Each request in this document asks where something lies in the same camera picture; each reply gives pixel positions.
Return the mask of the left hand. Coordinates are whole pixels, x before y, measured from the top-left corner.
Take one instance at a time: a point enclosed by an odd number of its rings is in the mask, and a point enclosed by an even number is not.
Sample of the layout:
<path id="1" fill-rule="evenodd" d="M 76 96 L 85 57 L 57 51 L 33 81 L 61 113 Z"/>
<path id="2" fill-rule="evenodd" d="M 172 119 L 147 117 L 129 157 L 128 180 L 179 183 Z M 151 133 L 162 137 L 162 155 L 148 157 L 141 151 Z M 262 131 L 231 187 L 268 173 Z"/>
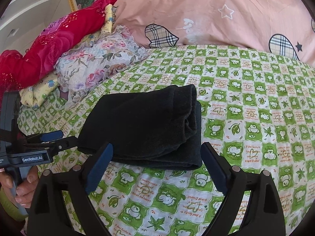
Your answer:
<path id="1" fill-rule="evenodd" d="M 38 182 L 38 167 L 33 166 L 24 182 L 17 186 L 16 196 L 14 197 L 11 193 L 14 181 L 10 175 L 5 173 L 4 169 L 1 169 L 1 187 L 9 201 L 15 205 L 20 204 L 24 208 L 30 208 Z"/>

